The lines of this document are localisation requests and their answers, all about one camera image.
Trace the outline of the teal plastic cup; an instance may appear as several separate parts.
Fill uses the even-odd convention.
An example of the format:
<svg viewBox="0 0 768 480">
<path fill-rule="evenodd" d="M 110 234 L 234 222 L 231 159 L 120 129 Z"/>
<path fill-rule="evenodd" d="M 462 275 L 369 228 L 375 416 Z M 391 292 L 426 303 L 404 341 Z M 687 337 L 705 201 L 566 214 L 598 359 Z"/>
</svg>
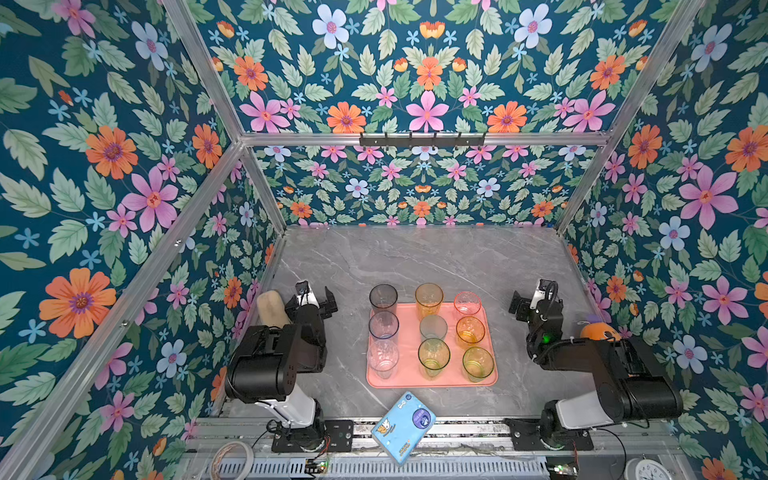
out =
<svg viewBox="0 0 768 480">
<path fill-rule="evenodd" d="M 448 325 L 442 316 L 428 315 L 420 321 L 419 331 L 423 340 L 444 340 L 447 335 Z"/>
</svg>

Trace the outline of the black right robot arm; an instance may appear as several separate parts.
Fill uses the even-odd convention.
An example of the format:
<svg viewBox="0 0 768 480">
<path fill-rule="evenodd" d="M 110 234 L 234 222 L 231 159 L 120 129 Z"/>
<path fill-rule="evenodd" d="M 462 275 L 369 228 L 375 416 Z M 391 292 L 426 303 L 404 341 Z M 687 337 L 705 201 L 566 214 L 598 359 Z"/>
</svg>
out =
<svg viewBox="0 0 768 480">
<path fill-rule="evenodd" d="M 530 298 L 515 293 L 509 313 L 527 325 L 529 359 L 545 371 L 588 373 L 594 389 L 547 402 L 538 419 L 506 419 L 519 451 L 593 447 L 589 431 L 654 420 L 674 420 L 683 400 L 651 348 L 641 339 L 623 338 L 605 323 L 592 335 L 563 336 L 563 300 L 554 280 L 538 281 Z"/>
</svg>

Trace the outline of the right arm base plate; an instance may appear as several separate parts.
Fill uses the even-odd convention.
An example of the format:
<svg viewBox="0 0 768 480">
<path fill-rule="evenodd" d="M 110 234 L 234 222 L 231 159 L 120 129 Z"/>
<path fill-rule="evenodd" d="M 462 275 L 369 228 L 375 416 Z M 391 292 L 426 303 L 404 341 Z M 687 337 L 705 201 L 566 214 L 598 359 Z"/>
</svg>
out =
<svg viewBox="0 0 768 480">
<path fill-rule="evenodd" d="M 587 430 L 562 430 L 545 425 L 540 419 L 505 418 L 515 451 L 592 451 L 594 444 Z"/>
</svg>

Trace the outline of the blue translucent plastic cup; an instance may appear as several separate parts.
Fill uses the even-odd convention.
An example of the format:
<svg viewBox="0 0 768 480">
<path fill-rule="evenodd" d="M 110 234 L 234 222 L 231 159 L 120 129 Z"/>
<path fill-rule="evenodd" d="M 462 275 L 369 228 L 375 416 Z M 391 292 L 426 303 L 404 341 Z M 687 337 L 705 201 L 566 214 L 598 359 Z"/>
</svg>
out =
<svg viewBox="0 0 768 480">
<path fill-rule="evenodd" d="M 397 342 L 399 330 L 400 322 L 394 313 L 390 311 L 377 312 L 368 323 L 368 343 L 372 345 L 376 341 Z"/>
</svg>

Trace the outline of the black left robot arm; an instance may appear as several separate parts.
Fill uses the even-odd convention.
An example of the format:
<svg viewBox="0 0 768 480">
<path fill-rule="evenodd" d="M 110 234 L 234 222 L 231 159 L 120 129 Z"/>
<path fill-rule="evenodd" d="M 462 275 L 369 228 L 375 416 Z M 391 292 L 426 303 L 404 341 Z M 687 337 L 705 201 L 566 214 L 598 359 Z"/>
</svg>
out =
<svg viewBox="0 0 768 480">
<path fill-rule="evenodd" d="M 304 280 L 288 301 L 270 290 L 257 297 L 256 307 L 260 323 L 248 327 L 229 362 L 226 395 L 270 412 L 277 440 L 303 451 L 321 449 L 327 439 L 322 407 L 298 386 L 298 376 L 325 367 L 325 321 L 338 311 L 335 296 L 329 289 L 317 296 Z"/>
</svg>

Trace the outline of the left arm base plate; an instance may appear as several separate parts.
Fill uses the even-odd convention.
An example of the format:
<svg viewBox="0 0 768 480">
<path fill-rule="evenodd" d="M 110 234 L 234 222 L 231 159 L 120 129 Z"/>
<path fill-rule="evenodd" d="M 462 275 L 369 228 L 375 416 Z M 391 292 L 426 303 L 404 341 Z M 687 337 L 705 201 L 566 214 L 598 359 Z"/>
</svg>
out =
<svg viewBox="0 0 768 480">
<path fill-rule="evenodd" d="M 352 420 L 324 420 L 304 428 L 278 427 L 274 432 L 273 453 L 307 453 L 352 451 L 355 423 Z"/>
</svg>

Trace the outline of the olive green plastic cup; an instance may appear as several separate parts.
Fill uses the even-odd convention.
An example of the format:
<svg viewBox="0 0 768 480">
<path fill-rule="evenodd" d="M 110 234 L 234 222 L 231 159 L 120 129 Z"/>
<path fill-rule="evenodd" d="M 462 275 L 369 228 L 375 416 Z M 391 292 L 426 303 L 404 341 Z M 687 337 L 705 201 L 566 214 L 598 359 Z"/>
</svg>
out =
<svg viewBox="0 0 768 480">
<path fill-rule="evenodd" d="M 417 355 L 422 372 L 429 380 L 439 376 L 451 360 L 450 348 L 439 339 L 422 341 Z"/>
</svg>

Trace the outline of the yellow plastic cup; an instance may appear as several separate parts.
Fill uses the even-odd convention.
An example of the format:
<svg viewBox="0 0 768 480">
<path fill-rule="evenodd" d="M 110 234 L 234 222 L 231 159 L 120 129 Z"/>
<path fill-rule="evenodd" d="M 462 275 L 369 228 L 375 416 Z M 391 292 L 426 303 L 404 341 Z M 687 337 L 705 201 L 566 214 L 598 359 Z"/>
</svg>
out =
<svg viewBox="0 0 768 480">
<path fill-rule="evenodd" d="M 444 300 L 442 288 L 435 283 L 424 283 L 417 287 L 414 298 L 419 320 L 438 315 Z"/>
</svg>

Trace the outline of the amber plastic cup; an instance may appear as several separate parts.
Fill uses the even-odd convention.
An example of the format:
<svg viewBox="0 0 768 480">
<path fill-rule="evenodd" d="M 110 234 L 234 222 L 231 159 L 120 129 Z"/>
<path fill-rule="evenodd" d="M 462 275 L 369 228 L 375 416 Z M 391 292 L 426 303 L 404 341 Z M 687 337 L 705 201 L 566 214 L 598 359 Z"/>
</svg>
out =
<svg viewBox="0 0 768 480">
<path fill-rule="evenodd" d="M 486 336 L 485 324 L 474 316 L 464 316 L 455 327 L 456 343 L 462 348 L 477 346 Z"/>
</svg>

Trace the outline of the clear plastic cup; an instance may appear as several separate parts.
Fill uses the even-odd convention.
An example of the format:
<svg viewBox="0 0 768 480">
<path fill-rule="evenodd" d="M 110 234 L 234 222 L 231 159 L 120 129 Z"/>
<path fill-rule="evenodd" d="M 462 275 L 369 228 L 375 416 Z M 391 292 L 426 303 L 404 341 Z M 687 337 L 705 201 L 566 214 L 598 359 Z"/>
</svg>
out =
<svg viewBox="0 0 768 480">
<path fill-rule="evenodd" d="M 399 362 L 399 349 L 391 339 L 373 340 L 368 347 L 367 366 L 379 378 L 388 379 Z"/>
</svg>

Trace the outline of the pink rectangular tray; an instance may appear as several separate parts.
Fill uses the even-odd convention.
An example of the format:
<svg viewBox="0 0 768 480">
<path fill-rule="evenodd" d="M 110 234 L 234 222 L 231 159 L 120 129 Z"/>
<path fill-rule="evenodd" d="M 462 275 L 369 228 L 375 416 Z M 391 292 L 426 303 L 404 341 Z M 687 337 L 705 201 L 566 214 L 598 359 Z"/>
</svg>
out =
<svg viewBox="0 0 768 480">
<path fill-rule="evenodd" d="M 444 304 L 438 315 L 446 334 L 429 340 L 422 333 L 418 305 L 395 307 L 399 328 L 391 341 L 397 358 L 391 360 L 374 338 L 369 339 L 366 379 L 377 389 L 426 389 L 490 387 L 499 379 L 486 310 L 465 319 L 452 304 Z"/>
</svg>

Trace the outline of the pink plastic cup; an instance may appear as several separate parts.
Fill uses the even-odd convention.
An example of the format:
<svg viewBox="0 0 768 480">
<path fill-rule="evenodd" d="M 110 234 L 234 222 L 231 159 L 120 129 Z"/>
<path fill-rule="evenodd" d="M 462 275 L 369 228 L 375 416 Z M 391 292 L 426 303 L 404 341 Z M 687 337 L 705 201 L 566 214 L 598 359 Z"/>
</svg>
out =
<svg viewBox="0 0 768 480">
<path fill-rule="evenodd" d="M 474 316 L 481 310 L 482 300 L 473 292 L 462 291 L 454 297 L 453 306 L 461 316 Z"/>
</svg>

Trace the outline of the light green plastic cup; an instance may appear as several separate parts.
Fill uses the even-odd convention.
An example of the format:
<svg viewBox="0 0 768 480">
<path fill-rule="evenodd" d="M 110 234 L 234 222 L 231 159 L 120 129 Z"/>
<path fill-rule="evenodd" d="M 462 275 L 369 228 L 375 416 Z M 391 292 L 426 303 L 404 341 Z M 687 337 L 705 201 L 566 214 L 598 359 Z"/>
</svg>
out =
<svg viewBox="0 0 768 480">
<path fill-rule="evenodd" d="M 484 381 L 495 371 L 495 361 L 492 354 L 481 347 L 470 347 L 462 356 L 464 373 L 471 382 Z"/>
</svg>

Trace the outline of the dark grey plastic cup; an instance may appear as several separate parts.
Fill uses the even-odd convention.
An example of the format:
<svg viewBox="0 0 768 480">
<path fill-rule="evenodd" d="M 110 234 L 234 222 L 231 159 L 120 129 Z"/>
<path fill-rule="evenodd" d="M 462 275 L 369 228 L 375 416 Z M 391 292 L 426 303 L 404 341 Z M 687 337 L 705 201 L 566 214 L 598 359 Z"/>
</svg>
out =
<svg viewBox="0 0 768 480">
<path fill-rule="evenodd" d="M 397 289 L 391 284 L 378 284 L 369 293 L 369 303 L 373 315 L 381 312 L 394 313 L 397 307 L 399 295 Z"/>
</svg>

